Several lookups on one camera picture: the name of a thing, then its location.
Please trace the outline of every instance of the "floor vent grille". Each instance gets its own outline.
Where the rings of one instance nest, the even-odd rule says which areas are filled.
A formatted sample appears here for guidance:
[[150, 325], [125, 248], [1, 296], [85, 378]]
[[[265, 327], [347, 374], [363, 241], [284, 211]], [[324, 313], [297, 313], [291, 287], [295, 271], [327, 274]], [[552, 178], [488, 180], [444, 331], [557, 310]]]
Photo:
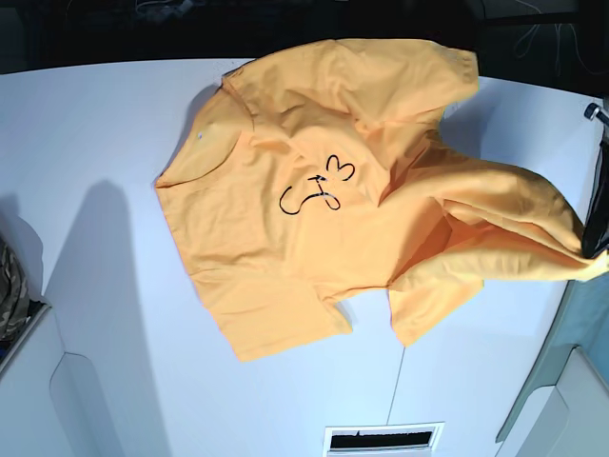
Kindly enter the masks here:
[[327, 427], [324, 457], [431, 457], [443, 423], [381, 427]]

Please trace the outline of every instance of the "table surface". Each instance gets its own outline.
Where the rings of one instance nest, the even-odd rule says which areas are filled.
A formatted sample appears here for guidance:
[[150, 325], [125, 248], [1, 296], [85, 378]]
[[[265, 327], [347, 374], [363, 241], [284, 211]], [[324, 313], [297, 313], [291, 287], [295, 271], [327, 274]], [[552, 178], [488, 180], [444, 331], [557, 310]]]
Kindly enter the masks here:
[[[0, 76], [0, 229], [95, 365], [127, 456], [321, 455], [324, 427], [446, 422], [438, 455], [495, 455], [564, 283], [489, 282], [403, 350], [383, 291], [343, 307], [354, 332], [242, 364], [201, 306], [153, 189], [192, 115], [243, 60]], [[481, 79], [446, 142], [589, 204], [592, 98]], [[395, 401], [392, 401], [395, 390]]]

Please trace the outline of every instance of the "drawing on shirt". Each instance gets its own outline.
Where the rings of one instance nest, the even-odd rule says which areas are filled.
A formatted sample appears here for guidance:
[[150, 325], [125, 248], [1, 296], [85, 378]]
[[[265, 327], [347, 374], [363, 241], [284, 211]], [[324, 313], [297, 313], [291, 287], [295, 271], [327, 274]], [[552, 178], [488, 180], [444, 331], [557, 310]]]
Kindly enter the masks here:
[[[355, 166], [353, 164], [350, 164], [350, 163], [346, 163], [346, 164], [341, 165], [341, 161], [339, 160], [338, 156], [335, 155], [335, 154], [332, 154], [332, 155], [330, 155], [328, 157], [327, 162], [325, 163], [325, 170], [330, 172], [330, 167], [331, 166], [334, 166], [334, 168], [335, 168], [334, 172], [337, 172], [337, 173], [340, 172], [343, 169], [350, 170], [348, 175], [345, 178], [343, 178], [343, 181], [348, 181], [355, 174]], [[341, 202], [339, 201], [339, 199], [336, 198], [336, 196], [332, 195], [331, 193], [326, 192], [324, 190], [324, 188], [322, 187], [322, 182], [323, 181], [327, 181], [326, 178], [324, 178], [320, 174], [317, 174], [315, 176], [312, 176], [312, 177], [308, 178], [307, 181], [315, 181], [315, 184], [317, 184], [317, 187], [318, 187], [318, 189], [320, 191], [319, 192], [315, 192], [315, 193], [311, 193], [310, 195], [307, 195], [306, 198], [298, 206], [298, 209], [296, 211], [288, 211], [282, 205], [282, 201], [284, 200], [284, 197], [292, 189], [292, 186], [289, 186], [286, 190], [284, 190], [284, 193], [282, 193], [282, 196], [279, 198], [279, 208], [281, 209], [281, 211], [283, 211], [285, 214], [287, 214], [289, 216], [295, 216], [296, 214], [301, 212], [301, 209], [303, 208], [303, 205], [306, 202], [308, 202], [309, 200], [312, 200], [314, 198], [317, 198], [317, 197], [323, 197], [327, 207], [332, 209], [333, 211], [337, 211], [338, 209], [341, 208]]]

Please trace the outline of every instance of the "dark background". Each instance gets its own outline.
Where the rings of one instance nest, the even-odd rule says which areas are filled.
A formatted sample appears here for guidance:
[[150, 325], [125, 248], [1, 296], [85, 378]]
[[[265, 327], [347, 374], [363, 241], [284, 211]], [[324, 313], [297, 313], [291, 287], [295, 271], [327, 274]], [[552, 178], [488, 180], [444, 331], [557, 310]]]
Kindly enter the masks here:
[[[0, 73], [148, 59], [260, 57], [325, 38], [425, 38], [474, 50], [485, 76], [606, 95], [609, 71], [591, 72], [609, 70], [609, 0], [529, 3], [0, 0]], [[544, 17], [533, 7], [570, 15]], [[510, 17], [522, 24], [497, 22]], [[519, 43], [538, 17], [547, 24]], [[564, 23], [560, 33], [555, 20]]]

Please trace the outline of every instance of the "t-shirt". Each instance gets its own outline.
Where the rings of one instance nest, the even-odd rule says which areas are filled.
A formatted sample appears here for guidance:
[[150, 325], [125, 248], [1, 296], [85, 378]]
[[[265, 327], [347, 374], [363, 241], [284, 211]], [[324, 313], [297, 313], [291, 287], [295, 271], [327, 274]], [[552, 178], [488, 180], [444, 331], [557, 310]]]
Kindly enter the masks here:
[[541, 176], [442, 143], [476, 57], [419, 40], [323, 41], [223, 78], [156, 182], [201, 300], [241, 360], [351, 326], [389, 290], [411, 344], [482, 280], [589, 279], [582, 225]]

